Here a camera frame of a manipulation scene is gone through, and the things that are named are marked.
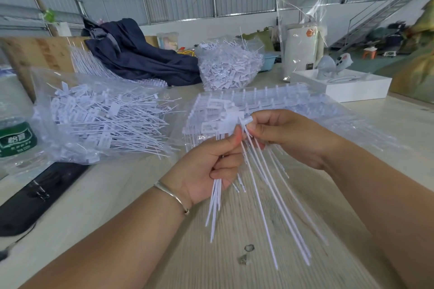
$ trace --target hand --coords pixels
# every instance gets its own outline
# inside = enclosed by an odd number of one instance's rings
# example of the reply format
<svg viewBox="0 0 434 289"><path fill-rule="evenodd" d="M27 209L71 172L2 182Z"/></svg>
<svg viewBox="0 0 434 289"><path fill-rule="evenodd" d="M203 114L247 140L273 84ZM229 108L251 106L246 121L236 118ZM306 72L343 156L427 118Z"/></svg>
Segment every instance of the hand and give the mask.
<svg viewBox="0 0 434 289"><path fill-rule="evenodd" d="M214 179L222 179L226 189L235 180L238 166L243 163L243 134L237 125L234 133L216 141L210 138L184 155L161 182L185 203L187 208L211 196Z"/></svg>
<svg viewBox="0 0 434 289"><path fill-rule="evenodd" d="M341 136L289 110L252 113L249 133L261 140L280 144L290 156L315 169L324 168L325 156L343 142Z"/></svg>

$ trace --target plastic bag of tags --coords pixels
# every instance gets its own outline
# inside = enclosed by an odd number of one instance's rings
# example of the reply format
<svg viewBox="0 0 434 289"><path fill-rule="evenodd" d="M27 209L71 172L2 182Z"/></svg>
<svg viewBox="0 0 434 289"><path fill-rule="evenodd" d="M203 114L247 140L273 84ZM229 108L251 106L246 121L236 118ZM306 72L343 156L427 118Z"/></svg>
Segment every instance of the plastic bag of tags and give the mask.
<svg viewBox="0 0 434 289"><path fill-rule="evenodd" d="M195 53L206 91L243 88L264 64L264 45L259 39L221 37L199 44Z"/></svg>
<svg viewBox="0 0 434 289"><path fill-rule="evenodd" d="M316 68L326 46L324 14L324 0L277 0L283 80Z"/></svg>
<svg viewBox="0 0 434 289"><path fill-rule="evenodd" d="M258 110L287 109L314 120L376 155L381 156L384 151L399 155L408 150L392 135L361 119L328 95L315 92L302 83L200 93L182 107L184 112L179 113L179 126L171 133L171 143L189 150L210 137L230 133L220 127L222 120L228 118L228 108L241 119Z"/></svg>
<svg viewBox="0 0 434 289"><path fill-rule="evenodd" d="M33 68L33 120L53 161L83 165L125 154L167 156L180 98L171 89Z"/></svg>

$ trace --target fingernail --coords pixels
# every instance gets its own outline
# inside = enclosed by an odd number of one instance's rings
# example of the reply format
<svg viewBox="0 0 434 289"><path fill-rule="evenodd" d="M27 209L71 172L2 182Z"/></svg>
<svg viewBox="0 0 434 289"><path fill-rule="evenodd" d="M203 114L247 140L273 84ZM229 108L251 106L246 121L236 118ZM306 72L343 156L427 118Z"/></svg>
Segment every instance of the fingernail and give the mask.
<svg viewBox="0 0 434 289"><path fill-rule="evenodd" d="M254 123L254 122L249 122L249 123L246 125L246 127L247 127L247 129L255 130L256 123Z"/></svg>

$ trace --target person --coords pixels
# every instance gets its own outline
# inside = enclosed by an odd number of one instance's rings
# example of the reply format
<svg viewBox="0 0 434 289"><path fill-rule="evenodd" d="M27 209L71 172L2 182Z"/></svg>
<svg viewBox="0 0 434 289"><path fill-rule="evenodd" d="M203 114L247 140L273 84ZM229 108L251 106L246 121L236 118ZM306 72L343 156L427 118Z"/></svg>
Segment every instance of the person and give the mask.
<svg viewBox="0 0 434 289"><path fill-rule="evenodd" d="M326 171L410 288L434 283L434 193L316 122L287 110L252 114L249 133L280 144ZM126 209L53 260L21 289L140 289L185 218L208 198L212 179L227 188L243 162L239 126L189 151L160 182L181 200L150 188Z"/></svg>

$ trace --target forearm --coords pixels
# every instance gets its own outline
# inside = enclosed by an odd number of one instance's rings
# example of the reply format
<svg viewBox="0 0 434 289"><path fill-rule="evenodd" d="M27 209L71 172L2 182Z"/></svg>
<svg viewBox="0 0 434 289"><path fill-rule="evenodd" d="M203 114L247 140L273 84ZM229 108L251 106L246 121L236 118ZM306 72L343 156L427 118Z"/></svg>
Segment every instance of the forearm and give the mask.
<svg viewBox="0 0 434 289"><path fill-rule="evenodd" d="M151 188L21 289L141 289L184 218L174 198Z"/></svg>
<svg viewBox="0 0 434 289"><path fill-rule="evenodd" d="M434 193L345 142L325 157L333 178L410 288L434 282Z"/></svg>

